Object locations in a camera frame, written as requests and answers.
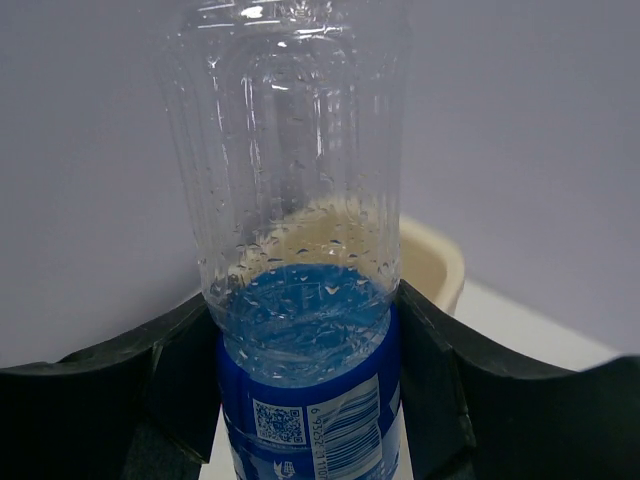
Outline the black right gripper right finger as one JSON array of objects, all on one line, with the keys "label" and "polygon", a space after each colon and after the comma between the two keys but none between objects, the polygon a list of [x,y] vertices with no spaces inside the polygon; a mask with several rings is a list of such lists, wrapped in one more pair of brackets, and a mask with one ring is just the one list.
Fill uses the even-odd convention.
[{"label": "black right gripper right finger", "polygon": [[576,372],[508,349],[408,283],[401,398],[417,479],[635,479],[639,360]]}]

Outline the blue label clear bottle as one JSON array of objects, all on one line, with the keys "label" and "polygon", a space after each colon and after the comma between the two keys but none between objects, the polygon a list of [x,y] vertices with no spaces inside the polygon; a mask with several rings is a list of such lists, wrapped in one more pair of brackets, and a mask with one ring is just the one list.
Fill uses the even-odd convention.
[{"label": "blue label clear bottle", "polygon": [[403,1],[172,1],[158,62],[240,479],[394,479]]}]

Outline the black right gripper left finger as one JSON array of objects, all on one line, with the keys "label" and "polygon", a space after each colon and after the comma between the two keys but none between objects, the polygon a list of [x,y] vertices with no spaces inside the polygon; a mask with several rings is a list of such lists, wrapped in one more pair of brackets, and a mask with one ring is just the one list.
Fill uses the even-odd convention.
[{"label": "black right gripper left finger", "polygon": [[2,478],[198,478],[219,415],[218,334],[195,295],[57,362],[2,369]]}]

